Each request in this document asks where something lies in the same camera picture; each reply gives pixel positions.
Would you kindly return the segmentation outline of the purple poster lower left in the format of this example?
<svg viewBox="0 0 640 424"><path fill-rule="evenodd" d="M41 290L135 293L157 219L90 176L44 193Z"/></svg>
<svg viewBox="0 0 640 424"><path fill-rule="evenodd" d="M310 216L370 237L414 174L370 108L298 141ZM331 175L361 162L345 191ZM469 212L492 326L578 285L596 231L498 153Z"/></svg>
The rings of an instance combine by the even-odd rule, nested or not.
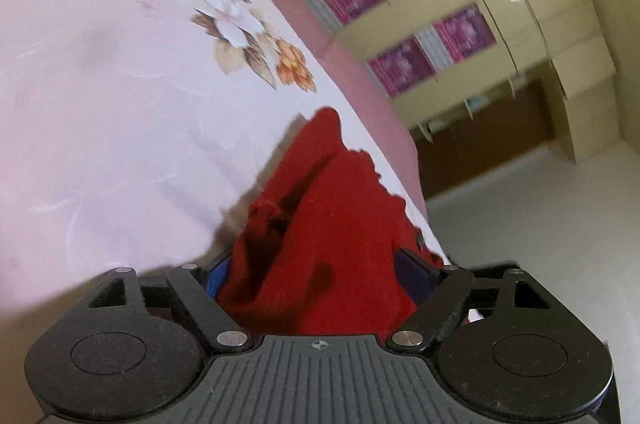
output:
<svg viewBox="0 0 640 424"><path fill-rule="evenodd" d="M390 98L396 98L436 74L434 66L414 37L370 58L367 66Z"/></svg>

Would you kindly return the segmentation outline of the red knit sweater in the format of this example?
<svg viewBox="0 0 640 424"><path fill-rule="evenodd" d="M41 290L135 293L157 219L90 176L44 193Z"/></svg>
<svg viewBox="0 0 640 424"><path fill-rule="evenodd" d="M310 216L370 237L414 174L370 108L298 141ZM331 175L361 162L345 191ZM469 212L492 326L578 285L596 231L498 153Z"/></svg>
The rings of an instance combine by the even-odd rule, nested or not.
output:
<svg viewBox="0 0 640 424"><path fill-rule="evenodd" d="M322 109L250 205L216 300L254 335L386 338L416 309L396 277L398 251L444 264L420 235L370 155L345 147L340 116Z"/></svg>

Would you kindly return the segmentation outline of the purple poster lower right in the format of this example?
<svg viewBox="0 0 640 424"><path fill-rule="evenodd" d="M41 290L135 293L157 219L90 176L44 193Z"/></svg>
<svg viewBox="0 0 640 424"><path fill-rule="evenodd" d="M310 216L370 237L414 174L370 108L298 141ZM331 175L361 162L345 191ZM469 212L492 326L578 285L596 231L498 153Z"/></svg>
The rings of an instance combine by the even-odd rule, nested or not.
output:
<svg viewBox="0 0 640 424"><path fill-rule="evenodd" d="M496 37L477 4L438 20L433 27L454 63L467 60L496 43Z"/></svg>

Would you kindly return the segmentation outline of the white floral bed sheet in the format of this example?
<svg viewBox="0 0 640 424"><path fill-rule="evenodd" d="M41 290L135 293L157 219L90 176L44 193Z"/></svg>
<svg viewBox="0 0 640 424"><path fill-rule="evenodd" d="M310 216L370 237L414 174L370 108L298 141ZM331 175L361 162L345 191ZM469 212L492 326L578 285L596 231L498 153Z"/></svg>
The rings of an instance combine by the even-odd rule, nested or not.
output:
<svg viewBox="0 0 640 424"><path fill-rule="evenodd" d="M324 106L425 227L419 188L272 0L1 0L2 421L39 418L27 350L86 285L223 248Z"/></svg>

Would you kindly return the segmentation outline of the pink bed cover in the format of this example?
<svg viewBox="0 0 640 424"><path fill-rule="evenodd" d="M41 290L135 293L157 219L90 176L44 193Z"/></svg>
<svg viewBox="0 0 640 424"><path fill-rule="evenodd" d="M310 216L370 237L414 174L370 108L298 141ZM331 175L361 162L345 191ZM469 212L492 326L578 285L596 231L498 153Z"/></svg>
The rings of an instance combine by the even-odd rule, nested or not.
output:
<svg viewBox="0 0 640 424"><path fill-rule="evenodd" d="M421 214L425 214L416 144L394 112L381 86L369 75L363 64L332 38L306 0L271 1L334 84L340 88L416 208Z"/></svg>

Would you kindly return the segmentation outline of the brown wooden door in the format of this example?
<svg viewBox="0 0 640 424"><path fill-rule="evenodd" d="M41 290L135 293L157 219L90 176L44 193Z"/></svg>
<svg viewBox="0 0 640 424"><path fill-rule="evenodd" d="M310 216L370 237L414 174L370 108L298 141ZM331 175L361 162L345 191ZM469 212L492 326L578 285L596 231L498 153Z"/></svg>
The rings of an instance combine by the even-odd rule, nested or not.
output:
<svg viewBox="0 0 640 424"><path fill-rule="evenodd" d="M539 80L499 98L430 137L412 129L426 199L494 170L555 139L544 86Z"/></svg>

